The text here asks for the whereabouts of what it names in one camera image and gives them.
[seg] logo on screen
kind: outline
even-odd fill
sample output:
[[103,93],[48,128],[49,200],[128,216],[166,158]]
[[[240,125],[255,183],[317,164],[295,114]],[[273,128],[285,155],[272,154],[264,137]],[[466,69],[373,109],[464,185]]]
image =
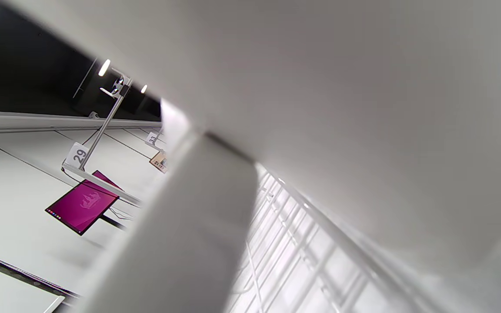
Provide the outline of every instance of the logo on screen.
[[91,193],[88,196],[83,195],[84,200],[80,204],[82,208],[85,208],[87,210],[90,210],[94,204],[96,204],[100,200],[100,195],[97,193]]

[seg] price tag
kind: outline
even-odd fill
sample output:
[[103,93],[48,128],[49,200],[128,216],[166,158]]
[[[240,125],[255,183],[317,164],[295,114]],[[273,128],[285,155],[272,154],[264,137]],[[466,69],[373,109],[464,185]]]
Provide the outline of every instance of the price tag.
[[151,160],[150,163],[159,169],[162,173],[167,172],[167,158],[165,157],[165,153],[158,152]]
[[149,133],[146,142],[155,146],[156,145],[156,139],[157,139],[157,133]]
[[79,168],[82,161],[84,161],[84,159],[86,158],[87,153],[88,148],[79,143],[75,143],[71,150],[69,150],[69,154],[65,159],[65,163],[69,164],[70,166]]

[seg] white metal grid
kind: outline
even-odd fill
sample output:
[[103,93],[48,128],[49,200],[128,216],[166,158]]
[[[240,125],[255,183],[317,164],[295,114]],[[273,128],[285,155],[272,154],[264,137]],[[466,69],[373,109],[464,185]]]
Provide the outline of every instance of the white metal grid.
[[284,181],[265,173],[227,313],[429,312],[418,299],[376,283],[376,270],[350,258]]

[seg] magenta screen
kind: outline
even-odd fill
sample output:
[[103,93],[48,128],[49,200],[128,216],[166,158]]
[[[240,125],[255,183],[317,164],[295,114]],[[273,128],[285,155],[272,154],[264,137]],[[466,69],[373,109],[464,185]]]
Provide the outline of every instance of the magenta screen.
[[[95,171],[92,175],[119,188],[100,171]],[[83,180],[48,207],[46,212],[82,235],[118,198],[116,194]]]

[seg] black ceiling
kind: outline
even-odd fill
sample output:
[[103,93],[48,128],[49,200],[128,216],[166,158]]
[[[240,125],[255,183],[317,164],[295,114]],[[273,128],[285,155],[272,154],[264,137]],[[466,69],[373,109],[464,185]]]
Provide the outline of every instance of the black ceiling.
[[[92,66],[94,59],[0,3],[0,111],[107,116],[114,99],[99,87],[110,89],[116,77],[111,71],[99,77],[105,59]],[[159,100],[141,94],[139,85],[115,118],[159,121]]]

